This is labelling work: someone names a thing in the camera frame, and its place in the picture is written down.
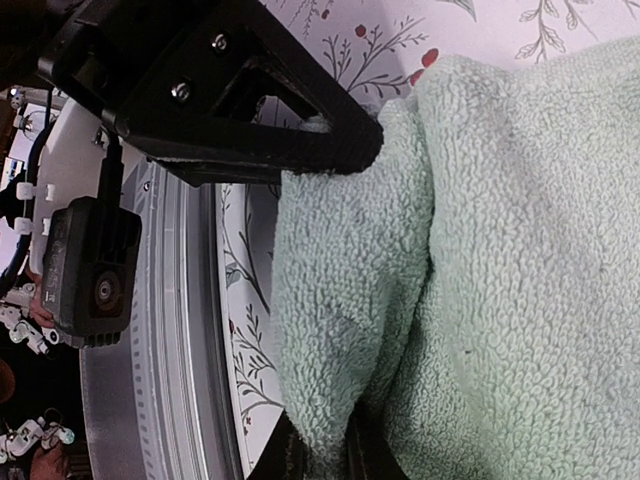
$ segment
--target leaf pattern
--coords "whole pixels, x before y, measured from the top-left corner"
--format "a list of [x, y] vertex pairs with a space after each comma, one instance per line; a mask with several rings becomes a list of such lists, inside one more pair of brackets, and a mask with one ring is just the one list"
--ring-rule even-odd
[[276, 370], [275, 365], [265, 352], [262, 344], [263, 332], [259, 327], [259, 318], [253, 311], [253, 304], [247, 305], [247, 332], [236, 327], [233, 332], [234, 370], [238, 391], [243, 397], [250, 397], [250, 402], [241, 410], [241, 418], [245, 424], [245, 435], [251, 425], [249, 415], [256, 408], [284, 408], [282, 403], [267, 393], [264, 385], [264, 371]]
[[262, 306], [264, 307], [266, 312], [271, 313], [271, 308], [269, 307], [264, 291], [262, 290], [262, 286], [260, 285], [260, 279], [258, 277], [258, 273], [255, 267], [255, 262], [253, 259], [253, 250], [251, 248], [251, 239], [249, 235], [249, 226], [251, 224], [251, 219], [252, 219], [251, 209], [249, 207], [250, 192], [251, 192], [251, 185], [247, 185], [245, 187], [245, 195], [244, 195], [244, 230], [241, 230], [238, 232], [238, 238], [241, 241], [242, 250], [246, 254], [245, 256], [247, 258], [247, 261], [243, 263], [240, 260], [239, 255], [236, 253], [235, 242], [231, 241], [231, 236], [229, 234], [229, 230], [226, 222], [227, 211], [230, 208], [230, 204], [228, 200], [229, 200], [229, 194], [231, 193], [231, 186], [224, 185], [222, 188], [222, 194], [221, 194], [222, 208], [220, 213], [222, 216], [221, 223], [222, 223], [223, 240], [225, 245], [224, 254], [225, 254], [225, 257], [229, 258], [232, 261], [232, 263], [230, 263], [229, 266], [227, 267], [227, 271], [226, 271], [227, 288], [231, 286], [229, 284], [230, 277], [234, 279], [234, 281], [231, 284], [236, 283], [237, 281], [240, 280], [240, 278], [238, 278], [236, 274], [236, 272], [238, 272], [241, 278], [244, 278], [247, 282], [249, 282], [249, 284], [251, 285], [255, 293], [260, 298], [260, 301], [262, 302]]
[[242, 272], [238, 269], [238, 264], [233, 262], [226, 266], [227, 288], [242, 280]]
[[[520, 22], [536, 22], [538, 25], [538, 39], [533, 43], [527, 43], [520, 47], [516, 53], [516, 60], [524, 60], [534, 57], [536, 63], [541, 60], [547, 60], [549, 50], [555, 50], [558, 53], [566, 53], [566, 44], [556, 28], [552, 28], [547, 23], [547, 18], [560, 18], [560, 12], [554, 3], [556, 0], [537, 0], [538, 6], [535, 9], [525, 10], [520, 15]], [[636, 0], [619, 0], [628, 8], [630, 14], [635, 18], [635, 9], [640, 8], [640, 3]], [[594, 39], [598, 40], [597, 35], [591, 27], [584, 21], [574, 4], [578, 5], [597, 5], [592, 0], [562, 0], [566, 8], [565, 23], [567, 30], [573, 32], [580, 27], [584, 28]]]
[[304, 37], [308, 37], [311, 32], [311, 23], [313, 22], [314, 17], [318, 16], [319, 13], [318, 0], [302, 0], [288, 26], [291, 27], [300, 16], [303, 16], [304, 27], [302, 35]]
[[[410, 76], [403, 73], [394, 75], [388, 72], [370, 72], [386, 56], [393, 56], [398, 48], [406, 49], [425, 42], [427, 35], [416, 31], [423, 20], [406, 17], [398, 22], [397, 31], [389, 36], [385, 35], [381, 25], [367, 28], [360, 24], [353, 30], [354, 39], [341, 35], [322, 39], [326, 45], [322, 55], [329, 61], [328, 70], [349, 93], [362, 89], [364, 93], [375, 93], [380, 99], [384, 99], [388, 93], [393, 96], [401, 95], [408, 86]], [[362, 49], [362, 59], [358, 62], [353, 61], [356, 41], [359, 41], [357, 47]]]
[[476, 19], [476, 9], [473, 6], [473, 0], [438, 0], [439, 2], [453, 3], [454, 5], [458, 5], [459, 7], [464, 8], [469, 15]]

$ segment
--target mint green towel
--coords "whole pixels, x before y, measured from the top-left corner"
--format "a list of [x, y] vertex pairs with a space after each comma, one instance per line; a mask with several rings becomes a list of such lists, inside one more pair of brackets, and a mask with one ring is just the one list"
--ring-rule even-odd
[[283, 177], [273, 320], [309, 478], [343, 478], [362, 398], [412, 480], [640, 479], [640, 40], [442, 59], [379, 119], [364, 173]]

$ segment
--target cable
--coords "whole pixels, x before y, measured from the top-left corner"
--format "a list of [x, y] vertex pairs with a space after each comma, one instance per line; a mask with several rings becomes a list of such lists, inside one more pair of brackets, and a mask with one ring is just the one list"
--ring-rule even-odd
[[58, 415], [59, 420], [56, 422], [58, 425], [62, 425], [64, 422], [64, 416], [62, 415], [62, 413], [60, 412], [60, 410], [58, 410], [57, 408], [54, 407], [49, 407], [44, 411], [44, 414], [42, 415], [42, 418], [44, 418], [48, 423], [52, 423], [47, 416], [49, 415], [49, 413], [55, 413]]
[[[40, 168], [40, 157], [42, 156], [42, 151], [47, 145], [47, 140], [49, 139], [49, 135], [51, 135], [51, 131], [53, 130], [53, 126], [55, 125], [55, 121], [51, 121], [52, 103], [53, 92], [49, 90], [49, 93], [47, 95], [47, 113], [45, 118], [46, 127], [42, 132], [38, 134], [38, 137], [33, 142], [33, 146], [31, 147], [31, 151], [29, 152], [29, 163], [27, 164], [27, 175], [25, 180], [34, 186], [38, 183], [38, 170]], [[34, 206], [34, 199], [24, 202], [24, 218], [33, 219]], [[30, 246], [31, 234], [20, 236], [20, 240], [18, 241], [18, 244], [16, 246], [13, 258], [11, 259], [11, 263], [0, 276], [0, 298], [6, 297], [11, 289], [15, 286], [20, 270], [24, 266], [25, 260], [27, 259], [27, 254], [29, 253]]]

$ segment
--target black plastic bracket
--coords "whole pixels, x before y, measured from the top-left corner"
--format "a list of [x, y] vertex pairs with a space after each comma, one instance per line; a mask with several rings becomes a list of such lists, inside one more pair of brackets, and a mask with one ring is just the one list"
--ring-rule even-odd
[[[348, 480], [409, 480], [393, 456], [379, 421], [360, 402], [345, 435]], [[282, 412], [248, 480], [303, 480], [309, 451], [286, 412]]]
[[[377, 122], [258, 0], [93, 0], [40, 70], [192, 185], [360, 172], [382, 146]], [[267, 96], [326, 130], [254, 123]]]

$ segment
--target bolt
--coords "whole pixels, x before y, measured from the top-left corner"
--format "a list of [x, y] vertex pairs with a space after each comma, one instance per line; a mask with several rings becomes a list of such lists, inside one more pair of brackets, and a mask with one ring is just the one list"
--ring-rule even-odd
[[99, 147], [104, 147], [104, 140], [102, 137], [102, 128], [99, 128], [95, 136], [93, 137], [93, 144]]
[[111, 284], [107, 280], [100, 283], [98, 297], [100, 297], [100, 300], [108, 300], [111, 297]]
[[180, 103], [186, 103], [191, 97], [191, 87], [186, 82], [180, 82], [171, 89], [171, 96]]
[[216, 52], [223, 53], [227, 48], [229, 48], [229, 39], [224, 33], [219, 33], [211, 42], [211, 46]]

